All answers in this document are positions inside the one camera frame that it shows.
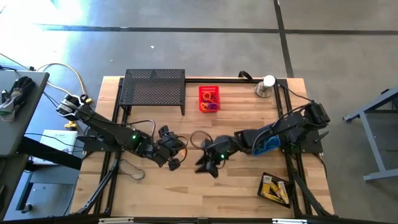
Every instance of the desk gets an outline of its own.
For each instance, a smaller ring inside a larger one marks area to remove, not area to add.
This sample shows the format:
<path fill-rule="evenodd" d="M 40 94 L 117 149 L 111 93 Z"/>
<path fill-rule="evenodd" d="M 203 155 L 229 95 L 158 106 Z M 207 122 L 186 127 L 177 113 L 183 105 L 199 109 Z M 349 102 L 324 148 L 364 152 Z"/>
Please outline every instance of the desk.
<path fill-rule="evenodd" d="M 96 112 L 112 118 L 120 77 L 104 77 L 99 93 Z M 289 88 L 299 95 L 306 95 L 301 78 L 288 79 Z M 128 121 L 153 119 L 157 130 L 169 126 L 178 135 L 189 137 L 196 130 L 208 132 L 213 138 L 222 134 L 233 135 L 235 131 L 260 128 L 278 118 L 275 97 L 258 98 L 254 93 L 255 84 L 217 83 L 220 87 L 221 110 L 217 113 L 201 113 L 198 109 L 198 86 L 212 85 L 187 83 L 185 116 L 179 108 L 172 106 L 132 107 Z M 290 96 L 295 108 L 306 101 Z M 136 128 L 150 132 L 151 125 L 139 124 Z M 194 138 L 199 144 L 203 136 Z M 210 174 L 195 174 L 195 162 L 203 152 L 188 145 L 188 156 L 176 171 L 167 166 L 158 168 L 148 160 L 123 153 L 122 159 L 144 169 L 142 180 L 132 180 L 119 173 L 113 200 L 112 216 L 134 217 L 228 217 L 228 218 L 269 218 L 294 217 L 293 209 L 276 205 L 256 195 L 263 172 L 288 179 L 285 157 L 279 150 L 254 157 L 236 153 L 230 157 L 219 177 Z M 77 211 L 89 199 L 98 186 L 103 152 L 94 152 L 81 166 L 72 212 Z M 324 208 L 333 213 L 328 184 L 321 162 L 312 154 L 303 154 L 305 176 L 309 189 Z M 132 168 L 121 163 L 124 172 Z M 101 212 L 104 209 L 108 189 L 105 189 Z M 298 190 L 300 208 L 304 211 L 302 193 Z"/>

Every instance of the wooden tabletop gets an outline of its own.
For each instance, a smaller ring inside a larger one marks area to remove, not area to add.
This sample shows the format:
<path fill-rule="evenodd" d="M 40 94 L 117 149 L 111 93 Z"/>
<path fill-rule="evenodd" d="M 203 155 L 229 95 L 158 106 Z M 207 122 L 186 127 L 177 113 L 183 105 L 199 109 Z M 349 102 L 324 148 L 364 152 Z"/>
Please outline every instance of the wooden tabletop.
<path fill-rule="evenodd" d="M 111 119 L 120 77 L 104 77 L 97 102 L 96 112 Z M 287 79 L 289 88 L 306 96 L 302 78 Z M 242 129 L 260 128 L 273 123 L 277 118 L 274 95 L 259 98 L 254 93 L 255 84 L 216 83 L 220 87 L 221 110 L 217 113 L 201 113 L 198 109 L 198 86 L 211 85 L 187 83 L 185 116 L 178 106 L 133 106 L 128 121 L 152 119 L 156 132 L 167 125 L 174 133 L 189 137 L 202 130 L 213 138 Z M 306 101 L 290 95 L 292 107 Z M 151 124 L 138 124 L 136 128 L 150 132 Z M 199 144 L 204 136 L 193 140 Z M 123 153 L 122 159 L 145 170 L 142 180 L 133 180 L 119 173 L 113 201 L 112 216 L 129 217 L 229 217 L 270 218 L 294 217 L 293 208 L 285 208 L 257 196 L 257 188 L 263 172 L 288 180 L 284 155 L 279 150 L 262 156 L 236 153 L 229 158 L 219 177 L 210 174 L 195 174 L 195 163 L 203 152 L 188 145 L 187 159 L 173 172 L 168 166 L 159 168 L 155 162 Z M 72 212 L 77 211 L 89 199 L 98 186 L 103 152 L 95 152 L 83 161 L 78 178 Z M 312 154 L 303 154 L 303 164 L 308 188 L 324 208 L 333 213 L 328 183 L 322 163 Z M 121 163 L 126 173 L 138 174 L 134 168 Z M 104 191 L 103 211 L 108 187 Z M 298 190 L 300 208 L 304 211 L 302 193 Z"/>

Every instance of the gray metal stand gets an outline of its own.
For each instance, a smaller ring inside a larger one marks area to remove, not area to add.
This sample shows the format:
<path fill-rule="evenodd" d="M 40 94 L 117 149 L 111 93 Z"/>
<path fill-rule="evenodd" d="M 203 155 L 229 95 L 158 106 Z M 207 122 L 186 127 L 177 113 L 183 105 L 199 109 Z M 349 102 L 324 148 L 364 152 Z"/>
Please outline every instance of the gray metal stand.
<path fill-rule="evenodd" d="M 394 117 L 391 118 L 391 122 L 385 122 L 384 124 L 389 126 L 397 125 L 398 116 L 396 114 L 398 113 L 396 110 L 376 110 L 382 105 L 385 105 L 386 103 L 396 99 L 397 97 L 398 97 L 398 86 L 391 90 L 385 91 L 375 100 L 370 102 L 370 104 L 365 105 L 361 109 L 355 111 L 353 114 L 347 115 L 343 118 L 344 121 L 346 121 L 347 123 L 355 118 L 361 118 L 363 127 L 366 132 L 366 136 L 368 137 L 368 141 L 371 145 L 372 152 L 374 154 L 374 158 L 376 159 L 379 172 L 375 172 L 369 175 L 364 175 L 363 179 L 365 180 L 365 182 L 370 180 L 385 179 L 389 177 L 398 177 L 398 169 L 386 170 L 386 168 L 384 167 L 384 163 L 381 158 L 379 148 L 377 147 L 376 135 L 374 134 L 374 131 L 372 132 L 371 125 L 369 125 L 369 115 L 374 115 L 374 114 L 378 114 L 384 117 L 388 117 L 389 115 L 393 114 Z M 392 138 L 388 139 L 387 141 L 395 141 L 395 140 L 394 138 Z"/>

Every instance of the yellow cable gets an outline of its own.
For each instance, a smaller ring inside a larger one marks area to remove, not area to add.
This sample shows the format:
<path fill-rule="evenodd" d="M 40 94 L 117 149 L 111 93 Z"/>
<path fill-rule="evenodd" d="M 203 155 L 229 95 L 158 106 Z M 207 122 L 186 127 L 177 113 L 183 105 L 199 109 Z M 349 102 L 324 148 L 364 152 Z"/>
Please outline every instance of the yellow cable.
<path fill-rule="evenodd" d="M 85 87 L 84 87 L 84 85 L 83 85 L 83 81 L 81 80 L 81 77 L 80 77 L 79 73 L 77 73 L 75 69 L 73 69 L 71 66 L 69 66 L 69 65 L 67 65 L 67 64 L 58 63 L 58 62 L 55 62 L 55 63 L 48 63 L 48 64 L 46 64 L 46 65 L 43 65 L 43 66 L 39 67 L 39 68 L 37 69 L 37 71 L 39 71 L 39 70 L 40 70 L 41 68 L 43 68 L 43 67 L 46 67 L 46 68 L 47 68 L 47 67 L 50 66 L 50 65 L 63 65 L 63 66 L 65 66 L 65 67 L 69 68 L 70 70 L 72 70 L 72 71 L 76 74 L 77 78 L 79 79 L 80 86 L 81 86 L 81 90 L 82 90 L 83 94 L 86 94 L 86 90 L 85 90 Z M 54 84 L 51 84 L 50 82 L 47 82 L 47 84 L 49 84 L 50 86 L 52 86 L 52 87 L 54 87 L 54 88 L 56 88 L 56 89 L 62 90 L 62 91 L 64 91 L 65 93 L 68 93 L 69 95 L 72 95 L 72 94 L 71 94 L 68 90 L 66 90 L 66 89 L 63 89 L 63 88 L 61 88 L 61 87 L 59 87 L 59 86 L 56 86 L 56 85 L 54 85 Z"/>

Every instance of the red basket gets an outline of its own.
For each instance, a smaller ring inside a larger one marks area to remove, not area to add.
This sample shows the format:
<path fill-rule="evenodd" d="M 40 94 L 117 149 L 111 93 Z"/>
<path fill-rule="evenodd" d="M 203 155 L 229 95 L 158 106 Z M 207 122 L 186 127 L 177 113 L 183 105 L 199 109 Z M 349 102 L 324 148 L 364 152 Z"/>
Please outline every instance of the red basket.
<path fill-rule="evenodd" d="M 201 108 L 200 104 L 205 102 L 203 94 L 206 92 L 211 93 L 211 96 L 215 97 L 215 101 L 218 104 L 216 110 L 204 110 Z M 220 91 L 218 90 L 218 86 L 199 86 L 199 110 L 203 113 L 214 113 L 219 111 L 220 108 L 221 108 L 221 102 L 220 102 Z"/>

